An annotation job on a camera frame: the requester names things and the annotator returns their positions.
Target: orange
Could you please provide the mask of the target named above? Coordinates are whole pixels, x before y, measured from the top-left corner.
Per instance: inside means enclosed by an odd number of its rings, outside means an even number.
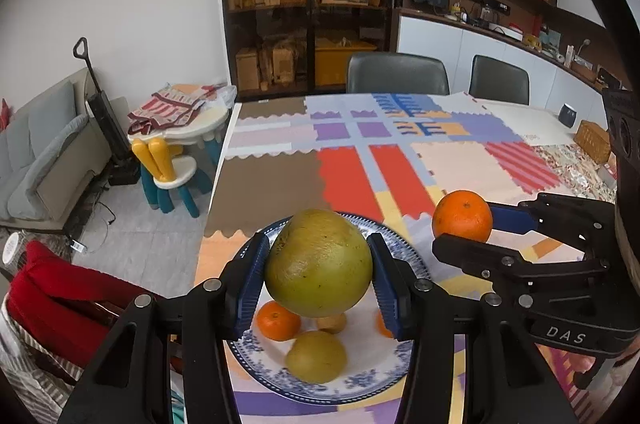
[[[440,200],[433,213],[431,228],[437,238],[444,232],[477,242],[486,242],[494,218],[484,199],[473,191],[453,191]]]
[[[386,338],[394,338],[394,335],[386,329],[385,322],[382,319],[382,314],[380,313],[380,311],[376,313],[376,330],[378,330]]]
[[[265,303],[255,322],[262,334],[273,341],[289,341],[300,331],[300,316],[289,312],[275,301]]]

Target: vacuum cleaner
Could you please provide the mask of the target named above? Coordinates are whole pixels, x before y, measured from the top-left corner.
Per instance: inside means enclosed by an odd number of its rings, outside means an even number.
[[[80,45],[82,45],[82,52],[78,51]],[[74,57],[82,59],[86,63],[89,74],[94,81],[95,93],[85,97],[84,100],[89,105],[89,109],[94,114],[100,130],[111,147],[113,169],[109,176],[109,184],[111,186],[135,184],[140,178],[140,162],[133,155],[129,141],[113,113],[107,94],[101,89],[98,79],[95,77],[85,37],[80,38],[74,46]]]

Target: colorful patchwork tablecloth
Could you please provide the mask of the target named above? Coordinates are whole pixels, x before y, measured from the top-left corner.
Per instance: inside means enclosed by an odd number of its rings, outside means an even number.
[[[564,151],[571,155],[572,148]],[[449,293],[479,298],[490,283],[438,262],[431,253],[431,215],[442,196],[468,189],[489,201],[517,204],[540,191],[575,194],[575,176],[563,174],[568,164],[562,152],[528,146],[466,94],[311,96],[238,104],[223,153],[195,284],[218,276],[256,230],[305,208],[326,208],[386,224],[411,242]],[[597,175],[584,168],[580,173],[588,175],[581,192],[600,198],[604,185]],[[489,242],[517,249],[529,261],[582,257],[537,233],[494,230]],[[565,352],[541,350],[580,420],[592,422],[605,396],[594,401],[573,385]],[[227,358],[244,423],[389,424],[404,387],[402,381],[354,404],[311,406],[272,393],[231,354]],[[453,383],[450,422],[457,423],[465,384],[462,336],[456,340]]]

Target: gray floor tile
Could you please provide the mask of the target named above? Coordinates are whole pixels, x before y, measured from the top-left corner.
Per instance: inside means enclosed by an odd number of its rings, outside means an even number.
[[[200,168],[209,176],[215,169],[208,156],[195,147],[188,148]],[[100,204],[86,224],[80,241],[89,252],[75,253],[73,263],[111,274],[138,284],[162,296],[186,294],[193,286],[200,242],[209,211],[210,193],[191,190],[200,210],[192,218],[177,191],[171,193],[175,209],[164,214],[152,210],[142,184],[114,186],[105,191]]]
[[[156,232],[140,285],[167,297],[186,294],[193,286],[201,240],[198,233]]]
[[[110,230],[102,247],[94,252],[75,253],[73,263],[139,285],[152,240],[150,232]]]

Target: black chair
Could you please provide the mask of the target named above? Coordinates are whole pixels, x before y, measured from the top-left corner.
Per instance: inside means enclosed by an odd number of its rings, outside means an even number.
[[[356,52],[349,59],[349,94],[449,95],[442,61],[392,52]]]
[[[529,75],[526,70],[488,58],[474,57],[469,93],[477,99],[529,104]]]

